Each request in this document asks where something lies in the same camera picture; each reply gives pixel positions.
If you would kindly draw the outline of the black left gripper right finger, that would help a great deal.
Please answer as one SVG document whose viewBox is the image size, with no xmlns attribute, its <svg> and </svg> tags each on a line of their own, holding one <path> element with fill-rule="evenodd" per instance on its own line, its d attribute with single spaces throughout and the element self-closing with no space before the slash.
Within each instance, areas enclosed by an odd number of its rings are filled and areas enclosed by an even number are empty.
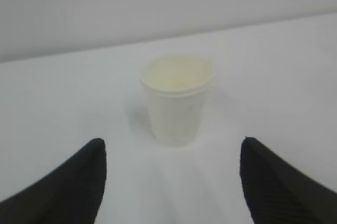
<svg viewBox="0 0 337 224">
<path fill-rule="evenodd" d="M 336 223 L 336 192 L 253 137 L 241 144 L 240 177 L 254 223 Z"/>
</svg>

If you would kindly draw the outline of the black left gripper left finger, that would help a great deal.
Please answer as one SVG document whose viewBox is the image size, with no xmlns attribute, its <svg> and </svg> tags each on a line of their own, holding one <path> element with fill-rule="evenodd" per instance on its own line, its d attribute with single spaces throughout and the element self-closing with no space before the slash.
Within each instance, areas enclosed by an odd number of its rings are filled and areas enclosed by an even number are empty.
<svg viewBox="0 0 337 224">
<path fill-rule="evenodd" d="M 94 223 L 106 184 L 106 145 L 89 141 L 48 175 L 1 201 L 1 223 Z"/>
</svg>

